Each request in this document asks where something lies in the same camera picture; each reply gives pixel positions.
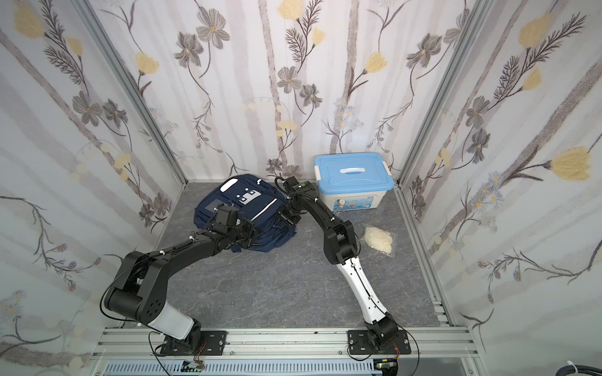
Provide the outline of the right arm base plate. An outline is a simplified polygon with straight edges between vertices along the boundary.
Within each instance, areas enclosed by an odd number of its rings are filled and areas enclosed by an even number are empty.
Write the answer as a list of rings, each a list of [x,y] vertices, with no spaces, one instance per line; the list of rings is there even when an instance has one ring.
[[[376,338],[368,330],[350,330],[346,333],[351,355],[409,355],[412,353],[407,332],[398,331],[390,338]]]

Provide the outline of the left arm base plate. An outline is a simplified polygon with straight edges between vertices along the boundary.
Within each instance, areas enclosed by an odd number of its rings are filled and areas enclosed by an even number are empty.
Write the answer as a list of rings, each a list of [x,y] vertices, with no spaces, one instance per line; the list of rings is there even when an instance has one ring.
[[[167,336],[159,347],[161,356],[222,356],[227,344],[227,331],[193,331],[185,339]]]

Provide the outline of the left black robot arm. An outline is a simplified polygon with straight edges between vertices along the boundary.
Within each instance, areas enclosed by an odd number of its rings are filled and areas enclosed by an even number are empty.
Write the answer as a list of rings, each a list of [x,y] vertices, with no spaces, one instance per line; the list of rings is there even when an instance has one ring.
[[[247,221],[234,227],[215,222],[167,249],[130,252],[105,292],[101,307],[171,338],[185,340],[193,332],[195,319],[169,304],[169,279],[235,245],[251,245],[258,236],[259,232]]]

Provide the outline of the navy blue backpack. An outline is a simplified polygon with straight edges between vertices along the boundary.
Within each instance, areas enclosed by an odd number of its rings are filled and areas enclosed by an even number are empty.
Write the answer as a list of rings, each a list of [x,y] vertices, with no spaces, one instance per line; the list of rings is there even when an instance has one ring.
[[[235,207],[239,211],[238,218],[249,221],[257,235],[246,247],[233,245],[232,252],[244,249],[270,252],[296,235],[296,225],[282,215],[285,204],[285,195],[275,186],[254,175],[238,175],[200,201],[194,210],[194,225],[199,230],[205,228],[219,205]]]

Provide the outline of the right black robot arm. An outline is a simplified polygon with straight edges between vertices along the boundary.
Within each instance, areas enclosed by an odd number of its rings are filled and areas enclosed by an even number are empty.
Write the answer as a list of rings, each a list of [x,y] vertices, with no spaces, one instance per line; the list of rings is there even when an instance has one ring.
[[[381,351],[398,336],[399,326],[380,302],[361,265],[360,245],[353,224],[340,219],[319,198],[316,187],[296,178],[274,179],[276,188],[286,197],[283,214],[292,223],[300,220],[301,212],[311,215],[324,235],[324,254],[343,274],[361,307],[370,346]]]

